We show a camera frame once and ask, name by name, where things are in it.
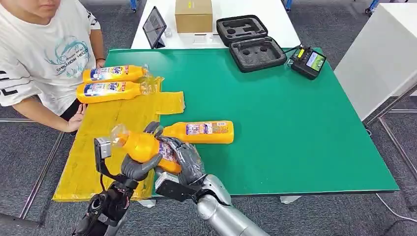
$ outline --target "gray robot glove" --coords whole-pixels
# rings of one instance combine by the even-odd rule
[[[152,121],[146,126],[143,132],[159,136],[162,133],[162,129],[159,126],[159,122]],[[149,161],[145,163],[139,163],[133,160],[129,154],[127,154],[121,164],[121,173],[128,178],[134,179],[136,181],[142,181],[148,176],[148,172],[150,170],[157,167],[161,159],[162,155],[157,154],[153,156]]]
[[[148,172],[155,168],[161,161],[162,155],[157,154],[145,163],[139,163],[133,160],[129,154],[124,157],[121,163],[121,173],[126,177],[136,181],[142,181],[148,176]]]
[[[173,137],[159,135],[156,138],[167,143],[174,150],[178,164],[181,165],[178,177],[182,184],[194,184],[205,176],[204,163],[193,145]]]

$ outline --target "gray carpet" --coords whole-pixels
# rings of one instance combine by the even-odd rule
[[[129,48],[136,32],[140,11],[133,14],[128,1],[84,0],[98,18],[105,47]],[[333,68],[368,19],[363,10],[370,1],[295,0],[289,14],[302,42],[322,47]],[[399,108],[415,108],[414,98]],[[12,108],[0,108],[0,118],[19,118]],[[417,116],[388,114],[386,121],[417,165]],[[401,191],[381,194],[398,213],[417,218],[409,206],[417,205],[417,180],[404,164],[382,126],[371,127],[372,139],[399,184]],[[0,124],[0,212],[18,215],[30,193],[58,132],[39,124]],[[57,203],[51,196],[70,150],[73,138],[65,135],[55,160],[28,214],[40,220],[39,229],[5,226],[0,235],[63,236],[70,235],[82,216],[86,203]],[[234,198],[234,205],[271,235],[280,236],[415,236],[417,224],[397,221],[374,194],[304,196],[285,205],[279,197]],[[123,236],[205,236],[216,235],[200,220],[191,202],[159,200],[153,208],[133,203]]]

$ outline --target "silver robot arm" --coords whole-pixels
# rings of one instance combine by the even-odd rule
[[[198,216],[221,236],[269,236],[232,205],[230,194],[219,178],[207,175],[202,189],[208,191],[198,199]]]
[[[169,173],[160,175],[155,183],[156,193],[178,201],[193,199],[199,217],[208,221],[221,236],[269,236],[232,205],[230,194],[219,178],[206,175],[193,145],[162,136],[157,126],[159,123],[151,123],[148,130],[175,151],[181,172],[178,177]]]

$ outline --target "orange bottle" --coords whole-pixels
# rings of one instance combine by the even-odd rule
[[[114,145],[122,147],[138,162],[147,162],[154,155],[161,153],[162,160],[158,166],[172,174],[181,172],[181,166],[177,163],[172,148],[155,139],[153,134],[130,132],[124,125],[119,124],[113,128],[110,138]]]
[[[164,127],[162,135],[191,144],[230,144],[235,136],[233,122],[228,120],[177,122]]]
[[[146,86],[129,81],[80,84],[76,89],[76,96],[80,102],[89,104],[132,99],[137,95],[146,94],[146,89]]]
[[[148,76],[147,66],[112,66],[99,69],[89,69],[83,72],[83,83],[102,83],[118,81],[136,81]]]

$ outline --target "cardboard box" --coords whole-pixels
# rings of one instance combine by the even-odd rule
[[[178,33],[213,32],[211,0],[176,0]]]

